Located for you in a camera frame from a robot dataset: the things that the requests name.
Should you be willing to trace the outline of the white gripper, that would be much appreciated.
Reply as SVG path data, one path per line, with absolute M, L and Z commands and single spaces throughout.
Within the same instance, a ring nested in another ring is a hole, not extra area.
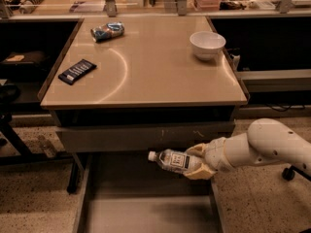
M 216 172 L 229 172 L 233 166 L 225 157 L 225 137 L 200 143 L 186 149 L 186 154 L 204 157 L 206 164 L 201 163 L 184 173 L 190 180 L 210 180 Z

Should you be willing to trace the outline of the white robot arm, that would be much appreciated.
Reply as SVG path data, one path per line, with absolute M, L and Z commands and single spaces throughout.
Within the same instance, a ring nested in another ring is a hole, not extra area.
M 289 163 L 311 176 L 311 144 L 285 124 L 270 118 L 253 121 L 245 133 L 198 144 L 186 150 L 203 163 L 185 176 L 190 180 L 210 180 L 217 172 L 242 166 Z

